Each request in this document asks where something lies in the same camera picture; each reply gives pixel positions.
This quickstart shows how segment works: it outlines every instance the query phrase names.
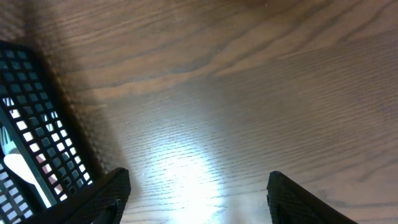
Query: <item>black object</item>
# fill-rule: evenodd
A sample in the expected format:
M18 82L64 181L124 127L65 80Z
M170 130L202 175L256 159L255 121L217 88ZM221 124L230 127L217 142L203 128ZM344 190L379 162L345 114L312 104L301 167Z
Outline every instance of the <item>black object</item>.
M0 128L7 129L51 206L103 175L56 86L33 50L0 40ZM36 189L3 158L0 151L0 221L17 223L44 211Z
M268 181L268 206L273 224L355 224L279 171Z
M22 224L120 223L130 191L129 172L117 168L66 201L28 218Z

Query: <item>square holes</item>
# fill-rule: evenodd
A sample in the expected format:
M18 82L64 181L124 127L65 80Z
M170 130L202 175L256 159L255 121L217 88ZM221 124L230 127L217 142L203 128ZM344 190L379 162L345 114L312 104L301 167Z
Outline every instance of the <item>square holes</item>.
M24 62L24 67L28 70L32 69L32 64L30 62Z
M31 100L32 102L36 102L36 101L39 100L39 99L37 98L36 94L34 94L34 93L29 94L29 98L30 98L30 100Z
M81 188L83 186L83 181L81 179L77 180L77 186L79 186L79 188Z
M48 174L52 170L50 164L46 164L42 168L45 174Z
M58 194L60 194L61 192L62 192L62 186L60 185L60 184L58 184L56 187L55 187L55 193L57 193L57 195Z
M12 220L13 218L15 218L17 216L17 213L15 212L15 211L12 211L11 213L9 213L8 215L7 215L7 218L8 218L8 220Z
M18 195L18 197L14 198L14 201L15 201L16 203L19 203L19 202L21 202L23 199L24 199L24 198L23 198L21 195Z
M19 118L21 116L21 114L19 113L19 111L17 109L14 110L10 110L10 114L12 116L12 118Z
M2 195L2 196L0 197L0 203L5 202L6 200L7 200L6 196Z
M5 61L0 61L0 69L8 69L8 65Z
M32 89L32 86L29 84L29 83L24 83L24 89L26 90L26 91L32 91L33 89Z
M15 57L14 52L11 51L11 50L6 50L6 56L8 58L14 58Z
M75 157L75 161L76 161L76 164L79 164L79 163L81 162L80 157L79 157L79 156L76 156L76 157Z
M75 194L75 193L76 193L76 188L75 188L75 187L69 188L69 192L70 192L71 194Z
M69 177L65 178L63 181L64 181L66 186L69 186L72 183L72 181L70 180Z
M85 180L88 180L88 179L90 178L90 175L88 175L88 173L85 173L85 174L83 175L83 177L85 178Z
M50 140L48 138L43 138L42 139L42 144L44 147L47 147L50 145Z
M36 90L42 90L43 86L40 83L34 83Z
M86 170L86 167L82 164L79 166L80 172L84 172Z
M18 121L17 126L20 130L24 130L27 128L25 121Z
M65 174L67 174L67 171L65 170L64 167L61 167L61 169L59 169L58 172L60 173L61 177L63 177Z
M39 137L44 135L44 130L42 128L36 128L36 133Z
M43 122L46 122L49 120L49 118L47 117L47 114L41 114L40 117L42 118Z
M58 180L58 179L57 179L57 176L56 176L55 174L53 174L53 175L51 175L51 176L49 177L49 181L50 181L51 184L56 183L57 180Z
M6 186L6 188L9 188L9 187L11 187L13 184L14 184L14 183L12 182L12 180L7 180L7 181L4 183L4 186Z
M74 147L71 147L71 148L70 148L70 153L71 153L72 155L75 155L75 154L76 154L76 149L75 149Z
M15 70L20 70L21 69L21 65L18 62L11 62L11 66Z
M12 208L10 203L5 204L4 206L1 207L1 209L6 212Z
M58 167L61 165L61 160L59 158L55 158L52 163L54 164L55 167Z
M68 153L68 152L64 152L64 153L62 154L62 157L63 157L63 160L64 160L64 161L67 161L67 160L69 159L69 153Z
M36 159L40 164L45 161L45 156L41 153L40 155L36 156Z
M37 120L37 118L33 117L33 118L29 118L30 124L32 126L36 126L39 125L39 121Z
M4 72L4 78L9 81L9 82L13 82L15 81L14 76L12 75L11 72Z
M42 112L44 110L43 106L41 104L36 104L35 109L37 112Z
M66 139L66 140L65 140L65 144L66 144L67 146L71 146L71 145L72 145L72 141L71 141L70 139Z
M48 99L48 96L47 96L46 93L40 93L40 97L41 97L42 100L47 100Z
M62 142L57 144L57 149L58 151L62 152L65 149L65 146L62 144Z
M65 200L65 199L67 199L67 198L68 198L68 196L67 196L66 194L64 194L64 195L62 195L62 196L60 197L60 200L63 201L63 200Z
M30 133L30 132L23 134L23 136L27 142L29 142L30 140L33 139L32 133Z
M22 205L19 206L19 209L23 212L27 208L27 204L24 202Z
M60 136L57 133L51 135L51 138L54 142L57 142L60 139Z
M37 152L40 150L40 147L37 143L31 144L29 147L30 147L30 150L32 150L32 152Z
M79 177L79 172L77 172L77 170L74 170L73 172L72 172L72 176L73 176L73 178L78 178Z
M6 87L4 85L0 85L0 95L8 94Z
M36 79L37 79L36 73L34 73L34 72L29 72L29 78L30 78L31 80L36 80Z
M27 58L25 52L18 51L17 54L18 54L18 57L21 58L21 59L26 59Z
M18 72L18 73L17 73L17 76L18 76L18 79L19 79L20 81L25 81L25 80L26 80L26 75L25 75L25 73L23 73L23 72Z
M48 101L48 102L45 102L44 105L45 105L45 107L46 107L47 109L49 109L49 110L51 110L51 109L53 108L52 103L49 102L49 101Z
M45 127L47 128L47 130L48 130L49 132L54 131L54 126L52 126L51 123L50 123L50 124L46 124Z
M18 193L18 189L16 187L14 187L13 189L11 189L9 191L9 193L11 194L11 196L14 196L16 193Z
M25 104L27 103L27 100L24 96L17 96L17 100L20 104Z
M60 131L62 137L66 137L68 134L65 130Z
M32 110L32 108L31 108L30 106L24 107L24 110L25 110L25 112L26 112L27 114L32 114L32 113L33 113L33 110Z
M21 92L21 88L19 88L18 84L13 84L10 87L11 87L11 91L13 91L14 93L20 93Z
M58 128L61 128L62 127L62 122L61 121L57 121L57 126L58 126Z
M54 150L54 148L48 149L48 150L47 150L47 153L49 154L50 157L55 156L55 150Z
M32 211L30 211L30 210L28 210L28 211L25 212L25 214L24 214L25 218L29 218L29 217L32 216L32 215L33 215L33 213L32 213Z
M74 165L73 165L73 162L72 162L72 161L69 161L68 164L67 164L67 166L68 166L68 168L69 168L70 170L72 170L72 169L74 168Z
M8 177L7 172L3 172L3 173L0 174L0 180L4 180L4 179L7 178L7 177Z
M14 106L14 102L10 97L3 98L2 101L6 106Z
M52 118L58 118L57 112L55 112L55 111L51 112L51 117Z

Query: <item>desk organizer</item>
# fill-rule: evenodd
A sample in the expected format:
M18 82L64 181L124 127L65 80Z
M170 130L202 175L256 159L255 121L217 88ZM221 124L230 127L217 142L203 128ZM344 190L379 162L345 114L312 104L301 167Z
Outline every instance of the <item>desk organizer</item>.
M31 49L0 41L0 123L48 200L43 202L31 184L9 170L0 153L4 223L23 221L101 177L54 86Z

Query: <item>wooden table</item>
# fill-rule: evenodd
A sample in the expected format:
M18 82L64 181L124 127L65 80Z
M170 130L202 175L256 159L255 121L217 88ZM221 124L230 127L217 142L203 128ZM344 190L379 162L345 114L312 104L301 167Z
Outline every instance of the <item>wooden table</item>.
M270 223L280 170L359 223L398 222L398 2L1 1L45 55L124 223Z

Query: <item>wooden surface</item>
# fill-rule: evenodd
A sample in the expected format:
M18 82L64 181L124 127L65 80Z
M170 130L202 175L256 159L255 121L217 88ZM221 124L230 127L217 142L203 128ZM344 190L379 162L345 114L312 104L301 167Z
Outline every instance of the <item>wooden surface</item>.
M46 56L123 223L270 223L280 170L359 223L398 222L398 1L1 1Z

